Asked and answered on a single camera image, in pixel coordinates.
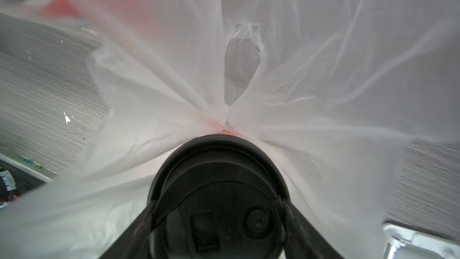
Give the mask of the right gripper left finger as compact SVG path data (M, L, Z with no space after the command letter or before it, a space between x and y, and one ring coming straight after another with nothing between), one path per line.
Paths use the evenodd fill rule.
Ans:
M150 259L150 234L157 201L151 201L100 259Z

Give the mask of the clear plastic bag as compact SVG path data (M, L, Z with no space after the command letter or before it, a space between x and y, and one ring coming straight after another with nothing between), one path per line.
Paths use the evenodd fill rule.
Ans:
M107 119L1 212L4 259L99 259L199 137L260 148L345 259L379 259L406 147L460 139L460 0L119 0L83 18Z

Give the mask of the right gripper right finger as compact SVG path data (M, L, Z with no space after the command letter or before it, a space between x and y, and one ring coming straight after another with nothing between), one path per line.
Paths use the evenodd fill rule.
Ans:
M283 207L286 231L284 251L287 259L343 258L290 201L284 201Z

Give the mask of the red milk tea cup back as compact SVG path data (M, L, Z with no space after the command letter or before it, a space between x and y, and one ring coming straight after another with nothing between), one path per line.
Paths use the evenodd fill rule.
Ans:
M276 259L285 240L286 183L257 146L231 135L191 140L157 172L153 259Z

